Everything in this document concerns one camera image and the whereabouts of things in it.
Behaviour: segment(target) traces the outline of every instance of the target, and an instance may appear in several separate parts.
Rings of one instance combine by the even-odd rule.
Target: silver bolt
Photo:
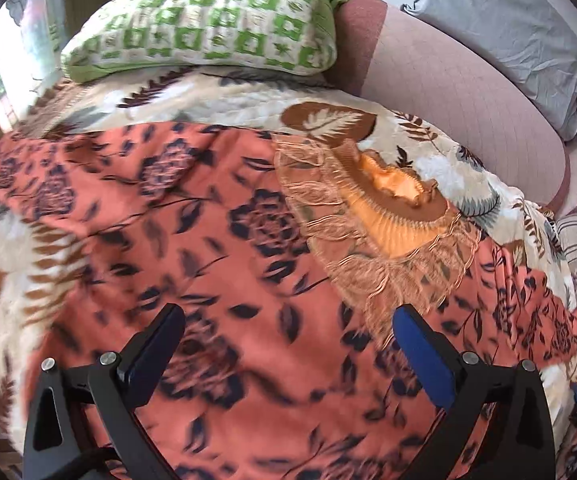
[[[47,372],[55,366],[55,360],[52,357],[42,361],[42,370]]]
[[[476,365],[478,362],[480,362],[480,358],[475,352],[464,352],[462,354],[462,361],[464,361],[467,365]]]
[[[528,372],[534,372],[535,363],[530,359],[524,359],[524,361],[522,361],[522,368],[524,368]]]
[[[102,357],[100,357],[100,362],[104,366],[112,365],[117,360],[118,355],[115,352],[106,352],[105,354],[102,354]]]

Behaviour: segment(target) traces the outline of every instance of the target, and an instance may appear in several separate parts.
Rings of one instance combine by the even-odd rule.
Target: bedspread
[[[357,202],[345,195],[351,180],[355,190],[373,190],[353,174],[349,142],[327,147],[267,130],[185,122],[53,141],[2,139],[0,201],[27,221],[82,239],[88,256],[28,362],[26,400],[44,358],[64,367],[86,364],[121,348],[164,304],[177,303],[187,316],[185,335],[138,416],[181,478],[396,478],[441,413],[397,342],[382,341],[367,323],[378,305],[347,294],[343,301],[320,245],[303,236],[331,215],[358,215]],[[332,181],[318,188],[326,179],[310,180],[309,168],[324,168],[329,157],[342,164],[336,175],[347,173],[335,188],[343,200]],[[410,226],[419,236],[424,226],[439,225],[431,217],[453,218],[429,239],[421,268],[448,257],[446,248],[433,253],[440,238],[466,233],[456,241],[461,256],[446,260],[459,283],[444,296],[433,291],[438,304],[424,311],[435,330],[458,350],[500,365],[531,358],[544,367],[577,354],[577,309],[569,312],[553,295],[544,272],[517,266],[508,249],[462,219],[434,182],[406,169],[392,172],[419,184],[409,191],[417,200],[402,199],[411,204],[405,210],[402,190],[380,204],[394,201],[398,218],[415,216]],[[323,207],[333,210],[322,217]],[[342,238],[333,232],[340,231],[322,231],[319,239]],[[365,253],[362,239],[349,254]],[[491,408],[481,414],[456,476],[474,459]],[[101,424],[92,424],[105,444]]]
[[[364,139],[362,149],[373,148],[388,163],[413,168],[425,180],[435,179],[444,197],[510,251],[515,264],[544,272],[555,297],[569,311],[576,306],[557,236],[538,206],[524,200],[520,190],[505,186],[482,167],[476,154],[431,124],[326,88],[317,79],[306,86],[303,79],[228,67],[119,73],[82,89],[76,102],[50,121],[49,130],[33,135],[59,139],[171,120],[313,136],[344,133]],[[30,247],[28,259],[10,257],[11,248],[19,244]],[[2,248],[0,424],[21,450],[25,431],[22,389],[30,355],[42,343],[87,258],[72,234],[22,221],[12,212],[0,212]],[[566,406],[572,399],[568,382],[576,369],[574,358],[541,371],[552,420],[563,420],[564,429]],[[562,433],[556,430],[556,442]]]

